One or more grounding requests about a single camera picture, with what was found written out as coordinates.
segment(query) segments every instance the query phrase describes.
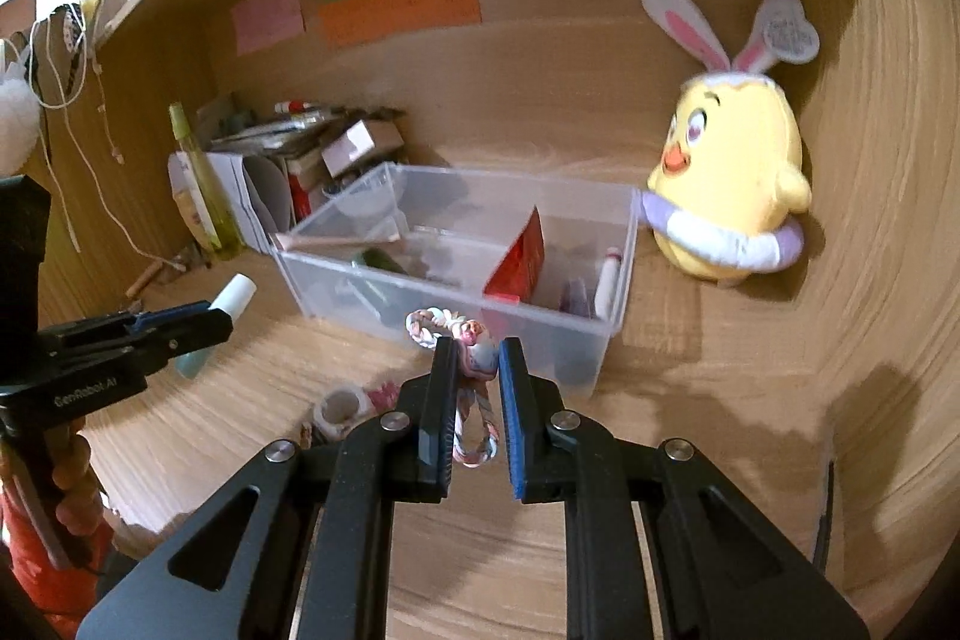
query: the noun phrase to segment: white bottle cap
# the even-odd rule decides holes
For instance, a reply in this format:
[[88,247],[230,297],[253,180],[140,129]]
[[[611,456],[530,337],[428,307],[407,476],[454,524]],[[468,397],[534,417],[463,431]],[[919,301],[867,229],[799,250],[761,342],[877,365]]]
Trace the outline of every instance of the white bottle cap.
[[249,277],[236,274],[227,283],[227,287],[221,290],[217,298],[213,300],[210,309],[223,310],[236,323],[238,317],[243,314],[243,310],[247,309],[247,305],[250,304],[250,300],[253,299],[255,293],[256,283]]

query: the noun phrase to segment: clear plastic storage box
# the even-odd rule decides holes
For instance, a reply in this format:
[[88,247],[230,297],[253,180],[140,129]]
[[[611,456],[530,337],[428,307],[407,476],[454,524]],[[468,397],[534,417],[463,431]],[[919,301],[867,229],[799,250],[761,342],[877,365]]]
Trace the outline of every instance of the clear plastic storage box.
[[[634,189],[509,172],[384,164],[323,205],[296,229],[302,237],[374,241],[410,276],[354,266],[362,247],[275,254],[306,316],[381,338],[409,339],[406,314],[427,307],[459,311],[496,339],[518,336],[531,373],[584,394],[596,384],[607,344],[623,324],[637,226]],[[544,268],[530,304],[482,295],[484,285],[536,206]],[[583,278],[592,301],[607,249],[623,251],[611,318],[561,313],[568,280]]]

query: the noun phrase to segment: white marker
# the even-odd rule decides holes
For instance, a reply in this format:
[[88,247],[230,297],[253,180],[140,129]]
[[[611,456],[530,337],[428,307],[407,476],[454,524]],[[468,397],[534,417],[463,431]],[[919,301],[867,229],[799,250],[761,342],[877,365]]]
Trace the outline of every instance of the white marker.
[[593,312],[600,320],[610,320],[613,299],[616,298],[616,282],[620,278],[623,254],[616,247],[607,248],[607,256],[600,268],[600,281],[593,297]]

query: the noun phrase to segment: pink sticky note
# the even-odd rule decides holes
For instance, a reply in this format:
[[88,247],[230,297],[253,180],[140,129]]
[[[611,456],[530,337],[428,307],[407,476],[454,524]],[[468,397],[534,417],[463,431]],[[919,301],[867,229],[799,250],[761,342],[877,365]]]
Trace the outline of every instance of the pink sticky note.
[[299,0],[246,0],[230,11],[237,39],[237,55],[272,47],[304,33]]

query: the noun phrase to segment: red sleeve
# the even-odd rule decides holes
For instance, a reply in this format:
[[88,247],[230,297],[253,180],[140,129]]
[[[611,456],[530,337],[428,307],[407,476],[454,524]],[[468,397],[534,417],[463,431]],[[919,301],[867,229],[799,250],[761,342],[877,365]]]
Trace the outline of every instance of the red sleeve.
[[[10,530],[13,574],[56,632],[74,640],[80,621],[96,603],[97,576],[86,570],[55,570],[30,520],[14,510],[3,493],[0,504]],[[93,535],[91,570],[101,568],[112,539],[113,530],[101,523]]]

